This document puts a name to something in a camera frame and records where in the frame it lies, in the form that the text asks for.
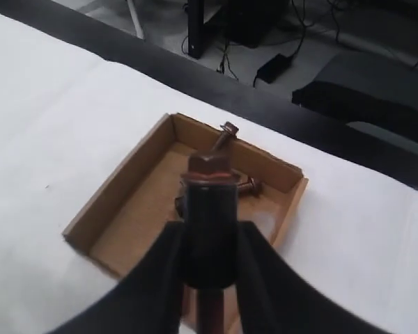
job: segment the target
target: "hex bolt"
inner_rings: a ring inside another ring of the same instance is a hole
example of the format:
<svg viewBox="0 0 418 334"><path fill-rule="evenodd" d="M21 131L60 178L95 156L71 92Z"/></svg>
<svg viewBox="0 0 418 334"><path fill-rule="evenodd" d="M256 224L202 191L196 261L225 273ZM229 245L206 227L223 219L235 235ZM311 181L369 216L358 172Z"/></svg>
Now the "hex bolt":
<svg viewBox="0 0 418 334"><path fill-rule="evenodd" d="M232 138L235 138L235 135L238 132L238 128L231 122L226 122L223 125L220 125L223 129L219 135L217 141L212 146L213 151L222 149Z"/></svg>
<svg viewBox="0 0 418 334"><path fill-rule="evenodd" d="M254 195L258 196L262 190L262 182L254 177L248 177L246 182L237 185L238 195Z"/></svg>

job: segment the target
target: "cardboard box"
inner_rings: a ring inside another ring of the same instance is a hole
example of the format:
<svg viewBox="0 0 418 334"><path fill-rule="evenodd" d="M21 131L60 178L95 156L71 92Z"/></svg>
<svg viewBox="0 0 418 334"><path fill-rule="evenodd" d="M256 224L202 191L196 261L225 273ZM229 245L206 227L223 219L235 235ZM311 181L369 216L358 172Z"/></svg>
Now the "cardboard box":
<svg viewBox="0 0 418 334"><path fill-rule="evenodd" d="M65 229L65 240L106 272L122 278L138 263L167 221L177 220L173 199L180 175L195 150L209 150L219 131L186 116L165 116L129 153ZM232 167L264 183L259 197L239 199L239 220L254 212L275 217L269 236L282 243L308 179L302 171L241 140L229 147ZM186 321L195 324L195 298L190 290L183 306ZM235 289L225 291L225 331L237 333Z"/></svg>

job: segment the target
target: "white paper sheet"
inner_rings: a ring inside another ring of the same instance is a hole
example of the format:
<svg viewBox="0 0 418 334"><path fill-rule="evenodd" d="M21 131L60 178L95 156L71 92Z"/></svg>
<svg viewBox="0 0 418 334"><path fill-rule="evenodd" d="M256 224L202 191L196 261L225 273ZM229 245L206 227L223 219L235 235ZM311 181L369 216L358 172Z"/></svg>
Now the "white paper sheet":
<svg viewBox="0 0 418 334"><path fill-rule="evenodd" d="M417 191L1 16L0 31L0 333L47 331L113 286L61 231L177 112L230 120L241 139L300 166L310 181L282 256L355 314L418 333Z"/></svg>

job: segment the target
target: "power adapter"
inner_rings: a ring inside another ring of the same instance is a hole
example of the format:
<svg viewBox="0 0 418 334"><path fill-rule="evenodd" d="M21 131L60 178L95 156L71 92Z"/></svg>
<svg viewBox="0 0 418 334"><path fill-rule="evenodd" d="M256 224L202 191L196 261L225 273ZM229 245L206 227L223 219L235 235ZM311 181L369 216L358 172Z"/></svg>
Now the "power adapter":
<svg viewBox="0 0 418 334"><path fill-rule="evenodd" d="M267 84L271 84L280 74L291 66L293 59L294 55L284 56L283 54L277 54L273 59L257 70L252 86L255 86L257 79L263 80Z"/></svg>

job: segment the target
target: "gray floor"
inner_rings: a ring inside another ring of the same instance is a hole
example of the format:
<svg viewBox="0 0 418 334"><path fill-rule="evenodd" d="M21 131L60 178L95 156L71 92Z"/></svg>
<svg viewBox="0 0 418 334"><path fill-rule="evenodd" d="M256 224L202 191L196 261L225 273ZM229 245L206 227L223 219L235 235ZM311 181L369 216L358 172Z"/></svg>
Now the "gray floor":
<svg viewBox="0 0 418 334"><path fill-rule="evenodd" d="M73 9L82 7L92 0L55 0ZM218 8L219 0L206 0L206 17ZM182 41L187 35L187 15L182 6L186 0L136 0L136 8L144 29L145 39L181 56ZM130 13L125 0L100 0L101 6L88 13L106 24L135 34ZM328 10L325 0L307 0L307 17L316 18ZM285 20L297 24L292 11ZM396 15L376 10L354 10L338 14L341 26L341 41L365 51L382 54L405 64L413 64L418 57L418 22L411 22ZM277 53L291 54L298 40L281 45L272 45L294 35L281 31L271 31L263 41L263 46L248 49L231 46L229 59L232 70L240 82L251 85L256 71ZM297 88L309 83L336 54L345 48L334 41L335 25L327 15L322 25L315 26L301 48L298 57L283 75L273 84L258 81L257 89L267 90L282 97L291 98ZM216 70L222 58L223 40L215 40L198 63Z"/></svg>

